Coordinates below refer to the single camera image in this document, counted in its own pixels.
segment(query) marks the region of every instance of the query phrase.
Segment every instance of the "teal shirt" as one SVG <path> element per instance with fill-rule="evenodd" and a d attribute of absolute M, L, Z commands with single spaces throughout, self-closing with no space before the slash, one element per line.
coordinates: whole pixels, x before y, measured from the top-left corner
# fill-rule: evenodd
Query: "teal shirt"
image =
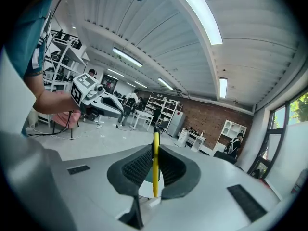
<path fill-rule="evenodd" d="M 37 47 L 51 2 L 52 0 L 42 0 L 21 15 L 12 30 L 10 40 L 5 44 L 13 67 L 21 78 L 39 75 L 43 72 L 45 45 L 42 44 L 39 50 L 38 68 L 33 69 L 32 67 L 32 55 Z"/>

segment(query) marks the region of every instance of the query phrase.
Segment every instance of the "white shelving unit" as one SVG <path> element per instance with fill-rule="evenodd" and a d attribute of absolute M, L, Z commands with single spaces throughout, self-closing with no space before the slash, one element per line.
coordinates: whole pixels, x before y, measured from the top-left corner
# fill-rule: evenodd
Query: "white shelving unit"
<path fill-rule="evenodd" d="M 167 130 L 175 111 L 181 111 L 182 107 L 183 105 L 180 104 L 179 101 L 171 102 L 150 96 L 145 107 L 145 112 L 153 115 L 154 111 L 159 109 L 161 114 L 158 117 L 158 123 L 160 124 L 162 121 L 168 121 L 168 126 L 165 129 Z"/>
<path fill-rule="evenodd" d="M 49 38 L 47 40 L 47 45 L 49 45 L 49 48 L 47 49 L 46 55 L 45 55 L 45 62 L 44 62 L 44 70 L 46 68 L 52 67 L 54 69 L 53 77 L 51 79 L 47 79 L 46 76 L 43 76 L 43 81 L 45 84 L 45 89 L 49 91 L 57 90 L 57 86 L 63 86 L 63 90 L 66 92 L 70 92 L 70 89 L 72 87 L 72 82 L 70 81 L 58 81 L 57 79 L 57 73 L 59 72 L 60 68 L 64 68 L 64 76 L 68 79 L 71 75 L 76 77 L 80 73 L 77 71 L 79 65 L 81 64 L 83 67 L 86 66 L 85 62 L 81 57 L 78 56 L 78 50 L 72 48 L 72 41 L 76 39 L 71 39 L 70 37 L 68 40 L 62 40 L 58 38 L 54 38 L 56 35 L 56 32 L 52 32 L 49 35 Z M 59 61 L 54 61 L 51 57 L 51 54 L 55 51 L 60 51 L 62 53 L 62 56 Z M 68 57 L 69 63 L 68 65 L 65 65 L 62 63 L 64 57 Z M 50 127 L 50 121 L 51 121 L 52 115 L 46 115 L 42 113 L 38 113 L 38 119 L 41 122 L 47 123 Z"/>
<path fill-rule="evenodd" d="M 216 142 L 216 145 L 214 147 L 214 151 L 223 151 L 226 147 L 226 145 L 219 143 L 219 139 L 221 135 L 225 135 L 229 137 L 230 139 L 235 138 L 240 132 L 245 136 L 247 127 L 242 126 L 240 124 L 237 124 L 235 122 L 226 120 L 225 125 L 223 126 L 223 129 L 221 131 L 221 134 Z"/>

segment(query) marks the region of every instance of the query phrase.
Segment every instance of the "pink cloth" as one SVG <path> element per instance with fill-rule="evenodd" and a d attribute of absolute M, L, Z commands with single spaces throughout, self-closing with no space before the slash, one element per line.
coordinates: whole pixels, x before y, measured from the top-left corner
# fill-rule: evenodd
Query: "pink cloth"
<path fill-rule="evenodd" d="M 64 91 L 57 91 L 57 94 L 61 95 L 65 93 Z M 81 116 L 80 110 L 74 110 L 73 113 L 71 114 L 69 123 L 68 123 L 68 128 L 74 128 L 77 125 L 77 121 L 79 120 Z M 69 112 L 62 112 L 58 114 L 54 114 L 52 117 L 52 120 L 61 125 L 62 127 L 65 127 L 67 124 L 67 120 L 69 117 Z"/>

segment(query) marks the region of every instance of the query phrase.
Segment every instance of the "window frame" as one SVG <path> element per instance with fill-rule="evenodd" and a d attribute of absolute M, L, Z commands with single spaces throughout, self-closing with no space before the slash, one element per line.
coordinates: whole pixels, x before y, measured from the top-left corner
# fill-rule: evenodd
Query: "window frame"
<path fill-rule="evenodd" d="M 258 154 L 256 156 L 256 159 L 254 160 L 253 164 L 251 165 L 251 167 L 249 168 L 249 170 L 247 172 L 248 174 L 251 174 L 253 172 L 253 170 L 255 168 L 257 168 L 259 163 L 261 162 L 261 163 L 263 163 L 267 167 L 265 173 L 260 178 L 261 180 L 265 180 L 266 176 L 269 174 L 271 168 L 273 167 L 273 165 L 274 165 L 274 163 L 275 163 L 275 161 L 276 161 L 276 159 L 278 157 L 279 151 L 280 151 L 282 143 L 283 143 L 283 139 L 284 139 L 284 136 L 285 136 L 285 131 L 286 131 L 287 125 L 289 124 L 290 104 L 293 103 L 294 101 L 296 101 L 297 99 L 299 99 L 304 94 L 306 94 L 307 91 L 308 91 L 308 87 L 305 87 L 302 91 L 300 91 L 293 98 L 287 100 L 283 105 L 277 107 L 274 110 L 271 110 L 271 112 L 269 114 L 269 122 L 268 122 L 268 127 L 267 127 L 266 134 L 264 136 L 262 145 L 261 145 L 260 150 L 259 150 L 259 152 L 258 152 Z M 272 128 L 271 129 L 271 125 L 272 125 L 273 120 L 274 120 L 275 112 L 277 110 L 281 109 L 281 108 L 284 108 L 284 107 L 285 107 L 285 114 L 284 114 L 283 128 Z M 263 152 L 265 152 L 264 147 L 267 144 L 268 137 L 269 137 L 270 134 L 281 134 L 281 136 L 280 136 L 280 139 L 279 139 L 279 142 L 278 142 L 278 145 L 277 145 L 277 149 L 275 151 L 273 159 L 271 161 L 268 161 L 268 160 L 264 159 L 263 157 L 261 157 L 260 155 Z"/>

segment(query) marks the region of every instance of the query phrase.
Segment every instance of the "person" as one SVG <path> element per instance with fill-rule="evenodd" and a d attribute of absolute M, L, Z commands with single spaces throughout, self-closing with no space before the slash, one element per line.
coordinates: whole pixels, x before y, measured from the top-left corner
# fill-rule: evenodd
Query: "person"
<path fill-rule="evenodd" d="M 10 39 L 4 44 L 14 69 L 36 97 L 33 108 L 44 114 L 78 109 L 69 93 L 57 95 L 44 87 L 46 41 L 40 37 L 50 15 L 51 2 L 52 0 L 32 0 L 16 22 Z"/>
<path fill-rule="evenodd" d="M 123 104 L 124 112 L 117 121 L 118 123 L 121 123 L 122 119 L 124 117 L 124 120 L 122 122 L 122 126 L 125 126 L 127 118 L 130 114 L 130 111 L 131 111 L 133 105 L 137 104 L 138 101 L 139 101 L 137 94 L 138 94 L 138 89 L 135 89 L 134 92 L 130 92 L 125 97 L 124 104 Z"/>
<path fill-rule="evenodd" d="M 91 69 L 88 71 L 88 74 L 91 75 L 92 77 L 94 77 L 94 75 L 97 75 L 97 72 L 95 71 L 94 68 L 91 68 Z"/>
<path fill-rule="evenodd" d="M 224 153 L 236 159 L 239 149 L 241 148 L 241 142 L 243 139 L 243 134 L 239 133 L 236 138 L 232 139 L 226 146 Z"/>

